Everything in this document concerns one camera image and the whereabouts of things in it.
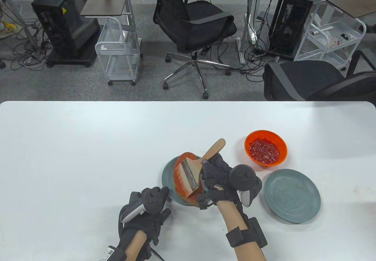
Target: black office chair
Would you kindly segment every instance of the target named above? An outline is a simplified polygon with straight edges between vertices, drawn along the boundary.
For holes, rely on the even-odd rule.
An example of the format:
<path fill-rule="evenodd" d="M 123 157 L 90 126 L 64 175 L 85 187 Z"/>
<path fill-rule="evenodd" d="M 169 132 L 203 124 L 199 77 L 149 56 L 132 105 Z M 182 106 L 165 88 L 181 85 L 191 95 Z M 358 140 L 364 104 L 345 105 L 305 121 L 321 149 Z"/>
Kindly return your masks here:
<path fill-rule="evenodd" d="M 346 77 L 325 61 L 268 63 L 262 76 L 264 96 L 269 101 L 369 101 L 376 105 L 376 71 L 353 74 L 358 60 L 352 60 Z"/>
<path fill-rule="evenodd" d="M 166 62 L 170 62 L 171 57 L 186 58 L 189 61 L 164 79 L 163 89 L 168 89 L 167 80 L 169 78 L 192 64 L 204 87 L 202 97 L 208 99 L 209 94 L 198 63 L 224 67 L 226 75 L 231 74 L 230 66 L 198 59 L 197 53 L 213 44 L 220 44 L 224 38 L 235 34 L 237 29 L 234 17 L 207 1 L 188 3 L 188 0 L 184 0 L 184 2 L 183 0 L 157 0 L 153 21 L 176 43 L 178 52 L 191 53 L 190 57 L 171 52 L 166 53 Z"/>

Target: paint brush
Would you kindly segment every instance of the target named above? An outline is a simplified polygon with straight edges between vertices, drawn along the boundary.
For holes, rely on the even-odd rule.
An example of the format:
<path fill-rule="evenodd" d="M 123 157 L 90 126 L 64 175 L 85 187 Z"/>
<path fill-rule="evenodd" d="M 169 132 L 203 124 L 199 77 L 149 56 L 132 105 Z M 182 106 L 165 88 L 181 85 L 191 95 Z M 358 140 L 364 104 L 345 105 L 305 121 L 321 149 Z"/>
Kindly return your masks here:
<path fill-rule="evenodd" d="M 194 191 L 196 191 L 200 186 L 200 174 L 203 159 L 209 160 L 225 146 L 226 141 L 224 139 L 219 139 L 212 147 L 205 153 L 203 157 L 197 160 L 192 160 L 190 158 L 185 158 L 176 168 L 175 172 L 180 185 L 182 186 L 181 193 L 186 199 L 189 198 Z"/>

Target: barcode label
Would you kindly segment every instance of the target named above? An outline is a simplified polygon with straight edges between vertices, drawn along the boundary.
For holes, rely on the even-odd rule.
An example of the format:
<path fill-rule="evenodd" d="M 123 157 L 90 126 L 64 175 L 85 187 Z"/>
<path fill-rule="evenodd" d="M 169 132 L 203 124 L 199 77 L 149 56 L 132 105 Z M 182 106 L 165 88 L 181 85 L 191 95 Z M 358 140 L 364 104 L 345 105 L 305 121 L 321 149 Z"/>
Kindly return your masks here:
<path fill-rule="evenodd" d="M 103 252 L 102 256 L 99 257 L 98 261 L 107 261 L 113 253 L 114 249 L 108 247 L 105 252 Z"/>

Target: gray plate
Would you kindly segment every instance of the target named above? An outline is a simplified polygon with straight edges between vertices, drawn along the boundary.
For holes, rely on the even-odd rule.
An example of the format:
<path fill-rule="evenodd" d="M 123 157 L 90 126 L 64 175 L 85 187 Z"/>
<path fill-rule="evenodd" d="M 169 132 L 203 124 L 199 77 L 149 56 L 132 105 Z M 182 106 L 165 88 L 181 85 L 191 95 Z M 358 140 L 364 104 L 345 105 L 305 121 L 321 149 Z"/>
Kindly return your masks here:
<path fill-rule="evenodd" d="M 163 169 L 162 186 L 169 188 L 169 197 L 173 201 L 180 203 L 181 205 L 193 206 L 189 204 L 188 202 L 186 202 L 185 200 L 183 200 L 182 198 L 180 198 L 180 196 L 176 193 L 176 190 L 175 190 L 174 168 L 175 168 L 175 163 L 179 157 L 180 156 L 177 156 L 174 159 L 172 159 L 169 163 L 167 163 L 166 167 Z"/>
<path fill-rule="evenodd" d="M 321 207 L 315 184 L 306 175 L 291 169 L 271 173 L 264 184 L 263 194 L 270 209 L 288 222 L 307 222 L 318 214 Z"/>

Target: forearm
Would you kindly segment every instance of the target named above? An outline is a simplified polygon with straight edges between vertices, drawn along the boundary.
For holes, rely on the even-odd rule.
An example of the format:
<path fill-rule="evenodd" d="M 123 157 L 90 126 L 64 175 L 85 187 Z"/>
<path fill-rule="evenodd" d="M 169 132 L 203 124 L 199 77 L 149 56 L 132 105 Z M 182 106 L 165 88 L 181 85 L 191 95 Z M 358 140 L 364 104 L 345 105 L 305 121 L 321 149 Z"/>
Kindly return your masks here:
<path fill-rule="evenodd" d="M 242 216 L 235 204 L 231 201 L 218 201 L 217 206 L 222 214 L 228 231 L 239 227 L 240 230 L 247 229 Z M 256 242 L 249 242 L 234 248 L 238 261 L 266 261 L 261 249 Z"/>
<path fill-rule="evenodd" d="M 138 253 L 140 252 L 146 240 L 147 240 L 146 234 L 142 230 L 139 230 L 136 233 L 136 235 L 133 237 L 132 242 L 129 244 L 129 246 L 125 250 L 125 254 L 127 255 L 126 261 L 136 260 Z"/>

